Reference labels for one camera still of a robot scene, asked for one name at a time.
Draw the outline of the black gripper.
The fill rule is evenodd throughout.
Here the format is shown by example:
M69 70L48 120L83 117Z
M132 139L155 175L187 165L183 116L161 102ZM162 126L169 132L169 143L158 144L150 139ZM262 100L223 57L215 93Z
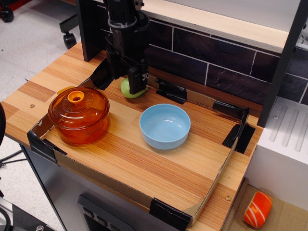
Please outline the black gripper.
M108 25L112 34L106 37L106 54L111 75L113 79L128 75L129 92L137 94L146 89L148 80L145 50L150 19L143 12L109 12Z

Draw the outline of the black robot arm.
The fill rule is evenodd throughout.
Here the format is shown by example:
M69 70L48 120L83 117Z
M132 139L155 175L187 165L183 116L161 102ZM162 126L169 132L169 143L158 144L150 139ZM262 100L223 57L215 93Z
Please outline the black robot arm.
M107 60L114 79L128 76L129 93L142 94L148 80L145 51L149 47L149 17L142 0L105 0L111 34L106 36Z

